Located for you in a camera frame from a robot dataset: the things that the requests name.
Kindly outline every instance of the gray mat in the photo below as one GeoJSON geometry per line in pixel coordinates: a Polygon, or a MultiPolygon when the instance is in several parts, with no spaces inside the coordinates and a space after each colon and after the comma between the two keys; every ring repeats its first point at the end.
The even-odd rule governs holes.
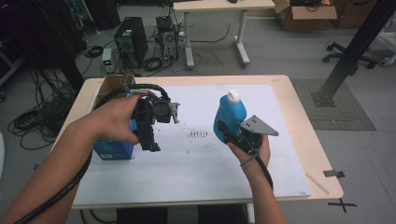
{"type": "Polygon", "coordinates": [[[311,92],[318,92],[325,80],[293,79],[296,90],[312,126],[316,130],[375,131],[375,126],[343,83],[332,98],[336,107],[315,106],[311,92]]]}

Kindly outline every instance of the glue bottle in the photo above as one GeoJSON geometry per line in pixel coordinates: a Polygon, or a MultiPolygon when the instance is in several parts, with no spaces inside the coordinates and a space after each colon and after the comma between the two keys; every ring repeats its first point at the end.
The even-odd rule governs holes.
{"type": "Polygon", "coordinates": [[[235,90],[230,90],[227,95],[220,98],[218,113],[215,117],[213,130],[218,139],[224,143],[224,134],[219,130],[218,121],[225,123],[231,133],[239,135],[239,124],[247,117],[247,110],[241,101],[241,97],[235,90]]]}

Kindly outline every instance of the desk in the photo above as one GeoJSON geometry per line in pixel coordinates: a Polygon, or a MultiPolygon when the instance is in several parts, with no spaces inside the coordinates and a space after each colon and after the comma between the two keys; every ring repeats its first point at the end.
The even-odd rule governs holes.
{"type": "Polygon", "coordinates": [[[201,0],[192,2],[180,2],[174,3],[174,10],[177,12],[184,13],[184,29],[185,29],[185,41],[186,41],[186,63],[189,69],[194,67],[194,60],[192,58],[191,49],[191,34],[189,31],[188,21],[190,21],[190,14],[210,12],[210,14],[205,14],[205,17],[209,16],[214,22],[219,19],[220,12],[235,12],[240,11],[239,18],[239,32],[238,36],[235,37],[235,44],[238,48],[239,54],[242,58],[242,66],[250,64],[245,47],[242,43],[242,38],[245,29],[245,21],[247,17],[247,12],[249,9],[259,9],[259,8],[273,8],[275,5],[272,0],[239,0],[236,4],[232,4],[227,0],[201,0]]]}
{"type": "MultiPolygon", "coordinates": [[[[75,101],[66,121],[61,129],[64,128],[73,120],[84,116],[92,104],[92,99],[100,87],[103,79],[92,78],[85,81],[77,100],[75,101]]],[[[306,183],[310,189],[310,196],[300,198],[277,198],[278,200],[313,200],[313,199],[336,199],[341,198],[343,191],[336,177],[325,177],[323,171],[331,170],[332,167],[323,151],[323,148],[310,124],[307,115],[300,103],[300,100],[291,85],[291,82],[286,76],[232,76],[232,77],[138,77],[137,83],[153,83],[166,88],[166,86],[200,86],[200,85],[219,85],[219,84],[237,84],[237,85],[270,85],[274,91],[282,116],[289,129],[291,141],[295,147],[296,153],[300,160],[300,164],[304,170],[306,183]]],[[[107,161],[106,166],[111,166],[112,163],[107,161]]],[[[106,197],[103,195],[106,192],[98,192],[97,197],[106,197]]],[[[251,203],[251,198],[245,199],[227,199],[223,201],[210,201],[206,199],[204,202],[167,202],[167,203],[110,203],[99,204],[95,202],[96,198],[92,198],[90,204],[77,204],[78,196],[75,200],[73,208],[104,208],[104,207],[126,207],[126,206],[153,206],[153,205],[185,205],[185,204],[199,204],[199,203],[251,203]]]]}

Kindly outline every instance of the white nozzle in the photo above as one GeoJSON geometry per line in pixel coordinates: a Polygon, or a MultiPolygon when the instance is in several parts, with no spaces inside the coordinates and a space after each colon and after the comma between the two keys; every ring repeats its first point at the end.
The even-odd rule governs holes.
{"type": "Polygon", "coordinates": [[[241,97],[239,96],[238,92],[235,90],[230,90],[227,97],[228,97],[228,102],[230,102],[230,104],[233,105],[236,105],[239,103],[239,101],[241,101],[241,97]]]}

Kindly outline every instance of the metal pole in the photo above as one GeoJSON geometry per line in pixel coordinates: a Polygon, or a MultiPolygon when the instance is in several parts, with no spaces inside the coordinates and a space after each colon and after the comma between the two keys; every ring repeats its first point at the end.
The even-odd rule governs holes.
{"type": "Polygon", "coordinates": [[[332,98],[396,9],[395,0],[378,0],[353,37],[319,92],[311,93],[316,106],[335,106],[332,98]]]}

